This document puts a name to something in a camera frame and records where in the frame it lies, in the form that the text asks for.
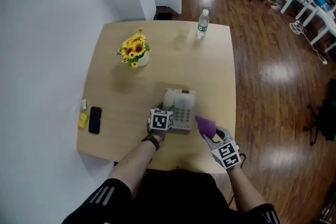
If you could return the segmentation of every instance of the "white power cable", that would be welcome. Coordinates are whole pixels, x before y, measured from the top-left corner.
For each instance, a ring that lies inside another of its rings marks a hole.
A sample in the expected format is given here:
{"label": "white power cable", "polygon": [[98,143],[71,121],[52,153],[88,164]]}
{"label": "white power cable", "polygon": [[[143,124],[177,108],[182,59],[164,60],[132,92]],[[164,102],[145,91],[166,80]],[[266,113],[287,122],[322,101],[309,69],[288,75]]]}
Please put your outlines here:
{"label": "white power cable", "polygon": [[[290,29],[295,33],[295,34],[297,34],[297,35],[300,35],[300,34],[303,34],[304,35],[304,37],[306,38],[306,40],[309,42],[309,44],[310,44],[310,41],[309,41],[309,39],[306,37],[306,35],[305,35],[305,29],[304,29],[304,27],[303,27],[303,25],[302,25],[302,23],[300,22],[300,21],[296,21],[295,23],[290,23],[289,24],[289,27],[290,27]],[[325,60],[323,57],[322,57],[322,55],[320,55],[319,54],[319,52],[314,48],[314,46],[312,45],[312,44],[310,44],[311,45],[311,47],[313,48],[313,50],[314,51],[316,51],[316,54],[317,54],[317,56],[319,57],[319,59],[321,60],[321,62],[324,64],[324,65],[326,65],[328,62],[327,62],[327,60]]]}

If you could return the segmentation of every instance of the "light wood tabletop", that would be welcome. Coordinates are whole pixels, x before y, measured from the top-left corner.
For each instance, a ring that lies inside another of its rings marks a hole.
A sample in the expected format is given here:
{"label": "light wood tabletop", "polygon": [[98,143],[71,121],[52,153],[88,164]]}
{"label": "light wood tabletop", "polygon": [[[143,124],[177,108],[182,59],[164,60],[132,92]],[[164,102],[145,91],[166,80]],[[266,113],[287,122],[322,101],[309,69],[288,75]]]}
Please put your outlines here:
{"label": "light wood tabletop", "polygon": [[[149,63],[131,69],[117,49],[143,29],[152,51]],[[118,162],[147,135],[150,108],[163,101],[165,89],[196,92],[195,114],[216,121],[235,136],[236,82],[230,28],[210,24],[204,39],[196,39],[197,23],[139,21],[104,25],[92,56],[83,98],[87,113],[102,108],[100,133],[88,124],[78,131],[77,150]],[[167,133],[151,169],[176,168],[224,173],[194,121],[189,134]]]}

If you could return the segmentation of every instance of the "white vase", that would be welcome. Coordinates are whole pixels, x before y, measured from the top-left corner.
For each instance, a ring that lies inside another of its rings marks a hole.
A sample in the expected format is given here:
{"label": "white vase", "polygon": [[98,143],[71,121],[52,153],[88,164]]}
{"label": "white vase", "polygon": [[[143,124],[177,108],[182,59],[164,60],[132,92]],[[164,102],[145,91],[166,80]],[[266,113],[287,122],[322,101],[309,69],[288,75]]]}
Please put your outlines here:
{"label": "white vase", "polygon": [[149,62],[149,53],[145,51],[145,54],[138,60],[138,67],[147,65]]}

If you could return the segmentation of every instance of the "black wristband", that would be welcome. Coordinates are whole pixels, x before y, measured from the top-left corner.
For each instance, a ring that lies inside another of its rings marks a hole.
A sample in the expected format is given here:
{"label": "black wristband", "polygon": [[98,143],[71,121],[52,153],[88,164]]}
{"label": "black wristband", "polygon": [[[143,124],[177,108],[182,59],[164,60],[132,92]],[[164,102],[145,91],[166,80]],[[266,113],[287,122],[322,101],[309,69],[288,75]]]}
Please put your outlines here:
{"label": "black wristband", "polygon": [[156,138],[152,135],[149,134],[147,135],[143,140],[141,140],[142,142],[144,141],[151,141],[153,143],[153,145],[155,146],[156,150],[158,150],[160,148],[160,144],[159,142],[156,140]]}

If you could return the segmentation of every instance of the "artificial flower arrangement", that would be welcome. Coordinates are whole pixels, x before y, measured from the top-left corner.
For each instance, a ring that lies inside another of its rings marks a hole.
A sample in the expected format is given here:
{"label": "artificial flower arrangement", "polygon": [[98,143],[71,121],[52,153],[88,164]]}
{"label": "artificial flower arrangement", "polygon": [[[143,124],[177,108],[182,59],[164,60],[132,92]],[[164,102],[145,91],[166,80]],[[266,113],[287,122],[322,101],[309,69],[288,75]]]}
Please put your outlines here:
{"label": "artificial flower arrangement", "polygon": [[151,51],[146,43],[146,36],[142,34],[142,29],[138,29],[138,31],[139,33],[123,42],[122,48],[118,49],[117,53],[117,55],[123,56],[122,62],[128,63],[131,68],[137,68],[139,59],[145,55],[145,52]]}

